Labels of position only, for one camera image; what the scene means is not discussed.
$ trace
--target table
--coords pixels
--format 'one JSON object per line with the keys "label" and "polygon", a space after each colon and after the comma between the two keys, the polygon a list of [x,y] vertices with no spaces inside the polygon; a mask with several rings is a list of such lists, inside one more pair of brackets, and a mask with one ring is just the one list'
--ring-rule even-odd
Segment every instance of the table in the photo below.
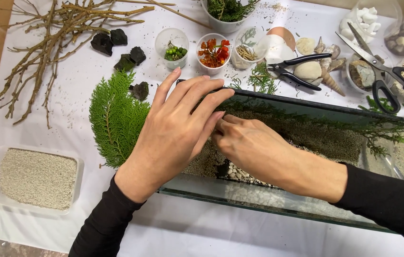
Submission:
{"label": "table", "polygon": [[[35,3],[43,13],[50,6],[49,0]],[[175,0],[175,3],[180,12],[196,20],[208,22],[199,2]],[[302,37],[323,36],[326,44],[339,44],[342,52],[350,53],[333,33],[348,10],[289,0],[281,0],[280,3],[289,8],[286,13],[277,13],[274,16],[273,9],[259,9],[244,26],[268,28],[285,25]],[[116,3],[115,10],[132,10],[141,6],[143,5]],[[129,37],[129,45],[115,47],[112,57],[101,55],[86,44],[76,54],[60,63],[59,75],[49,103],[51,130],[46,128],[45,110],[40,106],[44,97],[42,90],[38,94],[32,113],[17,126],[12,126],[12,120],[4,119],[6,108],[0,109],[0,146],[22,144],[75,151],[85,161],[80,197],[74,203],[73,212],[65,216],[48,217],[0,207],[1,240],[68,252],[84,219],[100,200],[101,192],[107,190],[110,178],[115,172],[107,167],[99,168],[99,164],[104,161],[95,148],[88,121],[89,97],[95,85],[103,76],[108,79],[120,54],[129,52],[134,46],[141,46],[148,56],[148,59],[135,69],[136,82],[145,80],[149,84],[159,84],[169,70],[159,62],[159,57],[153,50],[157,34],[167,27],[183,30],[191,42],[189,52],[192,53],[196,47],[192,41],[198,41],[202,35],[210,32],[160,7],[138,17],[144,19],[145,23],[123,28]],[[23,16],[12,15],[10,23],[24,19]],[[226,37],[233,40],[235,35],[234,32]],[[41,31],[25,34],[22,27],[8,30],[0,63],[0,90],[3,88],[3,79],[24,56],[24,53],[12,53],[6,47],[33,45],[41,36]],[[188,58],[182,78],[199,74],[195,55],[192,54]],[[229,64],[222,73],[212,77],[225,78],[228,84],[228,77],[234,74],[239,74],[240,77],[242,72],[235,71]],[[365,104],[364,99],[347,86],[343,87],[346,98],[338,96],[335,92],[326,94],[330,89],[324,85],[321,87],[323,90],[319,93],[309,94],[302,91],[297,97],[353,108]],[[156,86],[150,87],[148,99],[153,99],[155,88]],[[30,92],[30,88],[23,91],[21,101],[16,105],[14,120],[19,119],[19,114],[27,108]],[[277,94],[296,97],[295,89],[284,82],[280,83]],[[125,233],[119,256],[404,256],[404,238],[399,235],[166,195],[154,194],[134,216]]]}

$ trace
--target left hand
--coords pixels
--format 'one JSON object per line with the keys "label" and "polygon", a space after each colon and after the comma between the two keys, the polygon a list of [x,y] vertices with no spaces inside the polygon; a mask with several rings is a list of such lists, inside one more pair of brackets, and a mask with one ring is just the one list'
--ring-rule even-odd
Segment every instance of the left hand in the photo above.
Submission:
{"label": "left hand", "polygon": [[188,166],[224,115],[213,111],[234,94],[232,89],[208,94],[222,87],[224,80],[199,76],[176,85],[166,100],[180,75],[181,69],[176,68],[157,88],[134,150],[115,176],[120,190],[134,202],[144,202]]}

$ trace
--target spiral shell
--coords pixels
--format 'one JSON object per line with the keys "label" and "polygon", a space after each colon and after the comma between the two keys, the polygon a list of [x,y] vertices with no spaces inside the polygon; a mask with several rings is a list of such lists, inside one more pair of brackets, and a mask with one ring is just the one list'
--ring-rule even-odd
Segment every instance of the spiral shell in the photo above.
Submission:
{"label": "spiral shell", "polygon": [[318,79],[321,74],[321,66],[315,61],[302,63],[294,69],[294,75],[310,83]]}

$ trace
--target glass tank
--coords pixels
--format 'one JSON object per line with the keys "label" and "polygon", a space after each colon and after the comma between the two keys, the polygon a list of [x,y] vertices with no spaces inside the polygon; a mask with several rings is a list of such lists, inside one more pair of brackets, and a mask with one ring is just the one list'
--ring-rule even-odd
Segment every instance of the glass tank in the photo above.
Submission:
{"label": "glass tank", "polygon": [[[404,179],[404,118],[245,90],[235,91],[235,95],[218,110],[259,119],[296,147],[324,155],[328,159],[346,161],[343,158],[348,158],[346,162],[360,168]],[[316,132],[305,131],[305,127]],[[324,134],[329,133],[336,133],[336,136],[331,134],[324,137]],[[347,143],[342,144],[345,148],[338,148],[341,145],[340,137],[348,138]],[[347,152],[352,154],[349,157],[340,154]],[[328,202],[294,195],[269,184],[258,183],[251,177],[232,178],[228,176],[229,165],[232,165],[229,160],[216,165],[216,172],[210,178],[179,174],[164,184],[159,193],[390,232],[369,219],[334,207]]]}

